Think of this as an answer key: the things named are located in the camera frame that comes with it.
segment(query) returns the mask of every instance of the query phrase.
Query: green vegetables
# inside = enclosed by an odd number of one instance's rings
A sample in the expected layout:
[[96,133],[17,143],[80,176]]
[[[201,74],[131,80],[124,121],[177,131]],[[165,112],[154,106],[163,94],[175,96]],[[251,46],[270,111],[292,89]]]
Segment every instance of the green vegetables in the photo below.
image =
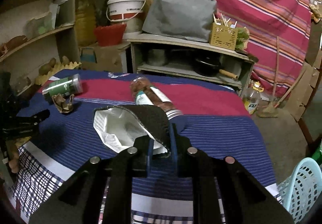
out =
[[243,50],[244,42],[249,39],[249,34],[246,28],[236,28],[236,30],[238,31],[238,33],[235,49]]

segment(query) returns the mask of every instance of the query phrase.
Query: wooden stick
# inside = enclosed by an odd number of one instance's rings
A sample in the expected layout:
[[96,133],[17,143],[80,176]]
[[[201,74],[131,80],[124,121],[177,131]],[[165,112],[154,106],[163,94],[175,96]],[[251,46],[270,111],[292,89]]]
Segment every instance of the wooden stick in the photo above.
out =
[[275,72],[274,85],[273,85],[273,101],[275,98],[275,91],[276,91],[276,85],[277,85],[277,75],[279,73],[279,62],[280,62],[279,56],[280,56],[280,37],[277,37],[276,72]]
[[223,24],[227,27],[227,23],[226,23],[226,20],[225,20],[225,18],[223,17],[223,14],[222,13],[220,13],[220,15],[221,15],[221,17],[222,17],[222,20],[223,20]]
[[293,85],[290,86],[289,90],[286,91],[286,93],[283,95],[283,97],[281,97],[281,99],[274,105],[275,108],[277,108],[279,106],[279,104],[287,97],[287,95],[293,90],[293,88],[296,86],[296,84],[298,83],[298,81],[302,78],[303,74],[305,72],[305,69],[302,69],[301,73],[299,74],[299,76],[297,77],[297,79],[294,81]]

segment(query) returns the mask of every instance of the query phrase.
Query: plastic bottle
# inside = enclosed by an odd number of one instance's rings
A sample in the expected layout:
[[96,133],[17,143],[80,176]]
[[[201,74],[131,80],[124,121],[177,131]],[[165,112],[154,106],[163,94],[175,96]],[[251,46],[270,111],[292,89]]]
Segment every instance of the plastic bottle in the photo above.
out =
[[252,87],[246,89],[243,96],[243,102],[249,114],[255,112],[257,105],[260,102],[260,92],[263,92],[263,90],[264,89],[260,87],[259,82],[255,82]]
[[52,96],[62,94],[68,97],[71,94],[80,94],[83,92],[82,82],[79,74],[54,81],[43,88],[42,95],[45,100],[52,103]]
[[92,0],[75,0],[75,31],[79,47],[96,42],[95,7]]
[[136,105],[155,105],[164,110],[169,121],[176,125],[180,133],[186,125],[186,116],[178,110],[172,101],[154,86],[146,77],[134,79],[130,85],[131,94]]

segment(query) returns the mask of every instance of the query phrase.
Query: cardboard box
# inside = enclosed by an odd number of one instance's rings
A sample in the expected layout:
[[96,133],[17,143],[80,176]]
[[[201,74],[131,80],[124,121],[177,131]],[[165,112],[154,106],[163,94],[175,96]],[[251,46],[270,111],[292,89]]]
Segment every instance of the cardboard box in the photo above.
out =
[[309,83],[314,70],[313,67],[306,62],[304,62],[302,69],[304,69],[304,74],[292,90],[285,105],[285,109],[289,111],[296,121],[300,119],[305,111],[303,102],[307,103],[310,98],[310,96],[309,98],[307,97],[307,94],[309,94],[307,90],[311,87]]
[[314,68],[313,72],[312,72],[312,77],[310,80],[310,85],[314,88],[317,85],[319,74],[320,74],[320,72],[318,70],[316,70],[316,68]]
[[79,48],[82,69],[127,73],[125,50],[129,42],[115,46],[101,47],[97,43]]
[[305,112],[305,107],[304,106],[299,106],[296,109],[295,113],[293,114],[294,119],[296,121],[299,121],[304,112]]
[[314,68],[320,68],[321,67],[321,61],[322,61],[322,50],[319,50],[317,57],[314,61],[313,67]]
[[313,92],[313,88],[311,86],[308,86],[308,88],[305,91],[304,97],[302,99],[302,104],[306,106],[306,104],[308,103],[311,94]]

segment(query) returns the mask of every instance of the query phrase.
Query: white container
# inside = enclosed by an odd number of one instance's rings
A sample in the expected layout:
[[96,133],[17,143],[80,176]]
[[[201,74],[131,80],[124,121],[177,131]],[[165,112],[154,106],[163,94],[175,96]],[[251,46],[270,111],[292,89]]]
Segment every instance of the white container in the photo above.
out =
[[111,22],[126,23],[123,38],[142,33],[143,7],[146,0],[108,0],[106,17]]

